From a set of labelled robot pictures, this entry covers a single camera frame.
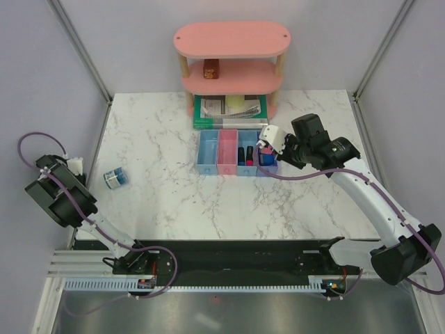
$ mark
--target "blue bin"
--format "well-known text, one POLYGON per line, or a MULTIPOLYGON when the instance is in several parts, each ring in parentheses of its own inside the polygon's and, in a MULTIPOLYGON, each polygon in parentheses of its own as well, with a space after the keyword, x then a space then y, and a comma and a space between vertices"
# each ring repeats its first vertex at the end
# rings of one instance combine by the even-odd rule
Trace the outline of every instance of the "blue bin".
POLYGON ((201 130, 197 169, 201 175, 218 175, 218 130, 201 130))
MULTIPOLYGON (((259 139, 259 135, 260 135, 261 131, 258 131, 257 136, 259 139)), ((261 166, 262 168, 264 168, 265 170, 267 170, 270 173, 273 174, 277 174, 278 173, 278 161, 276 159, 273 159, 273 164, 269 165, 269 166, 261 166)), ((257 170, 257 177, 269 177, 269 175, 264 174, 263 172, 261 172, 259 169, 257 170)))
MULTIPOLYGON (((248 146, 255 147, 258 142, 258 133, 255 130, 238 131, 238 147, 244 148, 244 154, 248 151, 248 146)), ((257 176, 256 166, 237 166, 236 174, 238 176, 257 176)))

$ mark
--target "black marker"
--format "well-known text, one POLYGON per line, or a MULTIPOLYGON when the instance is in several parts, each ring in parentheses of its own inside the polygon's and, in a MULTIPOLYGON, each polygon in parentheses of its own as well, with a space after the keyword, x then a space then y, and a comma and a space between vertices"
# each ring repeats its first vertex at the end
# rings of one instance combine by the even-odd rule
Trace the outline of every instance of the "black marker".
POLYGON ((244 148, 238 148, 238 166, 245 166, 244 148))

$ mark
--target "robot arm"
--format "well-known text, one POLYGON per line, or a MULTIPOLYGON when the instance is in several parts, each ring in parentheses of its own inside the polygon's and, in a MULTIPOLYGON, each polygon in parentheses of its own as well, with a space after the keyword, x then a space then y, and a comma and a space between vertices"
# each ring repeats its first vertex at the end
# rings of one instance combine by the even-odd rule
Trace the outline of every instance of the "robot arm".
MULTIPOLYGON (((408 214, 375 179, 360 159, 360 153, 346 138, 330 140, 320 118, 305 115, 292 121, 295 135, 269 125, 259 137, 262 147, 272 146, 277 160, 299 169, 311 164, 317 170, 344 168, 367 176, 378 185, 397 208, 407 217, 411 226, 435 250, 441 233, 434 224, 423 226, 408 214)), ((359 177, 350 173, 327 173, 336 184, 355 201, 377 230, 380 241, 355 241, 336 238, 323 249, 338 265, 352 265, 373 269, 385 282, 395 285, 431 261, 427 250, 406 228, 384 198, 359 177)))
POLYGON ((115 256, 106 264, 113 267, 114 274, 146 274, 152 273, 154 255, 149 252, 132 252, 128 248, 142 248, 138 241, 133 240, 127 233, 120 231, 104 216, 98 213, 95 203, 97 200, 90 194, 82 183, 82 177, 70 172, 53 156, 43 156, 36 161, 38 168, 46 168, 68 189, 82 212, 94 224, 84 221, 76 211, 69 198, 63 194, 57 184, 41 175, 36 181, 28 185, 26 192, 57 224, 66 228, 72 226, 86 231, 102 242, 115 256))

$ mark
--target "red marker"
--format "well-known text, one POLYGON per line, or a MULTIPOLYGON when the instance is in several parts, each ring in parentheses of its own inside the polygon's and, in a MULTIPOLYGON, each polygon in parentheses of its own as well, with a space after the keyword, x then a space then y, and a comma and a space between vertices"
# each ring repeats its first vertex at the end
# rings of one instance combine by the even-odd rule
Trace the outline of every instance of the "red marker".
POLYGON ((253 166, 253 146, 248 146, 248 151, 245 155, 245 165, 253 166))

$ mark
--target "wooden shelf post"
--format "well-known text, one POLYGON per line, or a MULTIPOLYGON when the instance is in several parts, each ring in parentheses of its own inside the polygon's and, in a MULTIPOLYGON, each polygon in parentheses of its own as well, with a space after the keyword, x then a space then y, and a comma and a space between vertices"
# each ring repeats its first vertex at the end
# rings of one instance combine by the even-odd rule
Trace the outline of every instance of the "wooden shelf post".
MULTIPOLYGON (((286 61, 286 52, 283 52, 277 57, 277 62, 275 64, 275 76, 283 77, 284 63, 286 61)), ((279 90, 275 90, 270 94, 270 105, 276 107, 278 103, 279 90)))
MULTIPOLYGON (((181 66, 182 77, 188 78, 190 76, 190 72, 188 71, 187 58, 182 56, 181 54, 178 54, 178 58, 179 58, 179 65, 181 66)), ((192 108, 194 105, 193 94, 187 90, 186 90, 186 100, 187 100, 187 107, 192 108)))

